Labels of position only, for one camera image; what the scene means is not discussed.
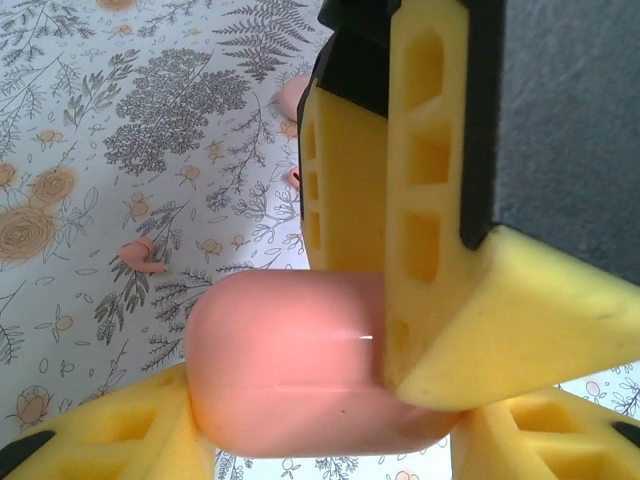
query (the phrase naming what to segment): pink plastic piece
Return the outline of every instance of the pink plastic piece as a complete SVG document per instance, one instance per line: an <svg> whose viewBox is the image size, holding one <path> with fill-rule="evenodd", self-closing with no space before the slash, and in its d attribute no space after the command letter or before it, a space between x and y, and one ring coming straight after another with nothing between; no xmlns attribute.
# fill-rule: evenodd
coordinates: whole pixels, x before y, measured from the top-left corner
<svg viewBox="0 0 640 480"><path fill-rule="evenodd" d="M298 167L292 168L289 170L289 175L287 176L287 180L292 187L300 190L300 169Z"/></svg>
<svg viewBox="0 0 640 480"><path fill-rule="evenodd" d="M282 90L280 90L280 107L289 120L298 121L298 103L300 103L302 94L310 81L310 76L301 75L293 77L282 86Z"/></svg>
<svg viewBox="0 0 640 480"><path fill-rule="evenodd" d="M398 401L382 385L382 275L256 271L197 302L185 356L199 428L254 458L392 454L444 437L457 413Z"/></svg>
<svg viewBox="0 0 640 480"><path fill-rule="evenodd" d="M162 262L149 262L148 257L153 251L153 242L146 237L137 239L120 249L118 255L129 268L142 273L160 273L166 271Z"/></svg>

